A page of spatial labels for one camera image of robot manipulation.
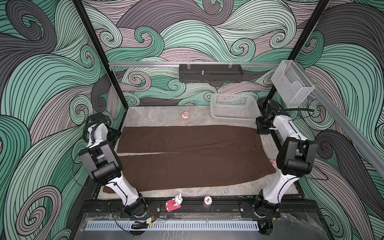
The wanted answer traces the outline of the brown trousers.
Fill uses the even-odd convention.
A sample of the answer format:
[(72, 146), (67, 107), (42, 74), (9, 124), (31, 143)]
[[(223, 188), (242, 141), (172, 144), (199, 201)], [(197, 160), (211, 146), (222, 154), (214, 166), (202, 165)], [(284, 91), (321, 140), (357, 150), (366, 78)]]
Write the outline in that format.
[(257, 131), (247, 127), (125, 127), (117, 152), (140, 192), (236, 185), (276, 171)]

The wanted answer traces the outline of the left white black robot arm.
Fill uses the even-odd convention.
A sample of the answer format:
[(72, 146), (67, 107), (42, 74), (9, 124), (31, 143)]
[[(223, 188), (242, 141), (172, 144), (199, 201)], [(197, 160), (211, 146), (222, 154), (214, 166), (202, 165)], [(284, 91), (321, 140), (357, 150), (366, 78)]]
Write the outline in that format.
[(91, 180), (112, 189), (129, 216), (144, 215), (148, 205), (124, 177), (123, 165), (112, 146), (122, 133), (110, 123), (111, 119), (102, 113), (87, 117), (83, 137), (88, 144), (79, 152), (79, 157)]

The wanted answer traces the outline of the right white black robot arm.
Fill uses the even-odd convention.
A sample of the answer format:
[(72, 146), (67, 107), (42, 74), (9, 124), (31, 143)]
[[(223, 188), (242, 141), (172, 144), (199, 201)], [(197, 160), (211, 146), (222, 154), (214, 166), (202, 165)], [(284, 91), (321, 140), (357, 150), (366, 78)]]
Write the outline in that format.
[(262, 215), (274, 214), (288, 188), (313, 169), (317, 143), (300, 132), (289, 114), (292, 111), (314, 112), (305, 108), (283, 109), (278, 102), (269, 100), (264, 115), (256, 121), (259, 135), (276, 129), (284, 141), (276, 157), (276, 173), (256, 197), (255, 210)]

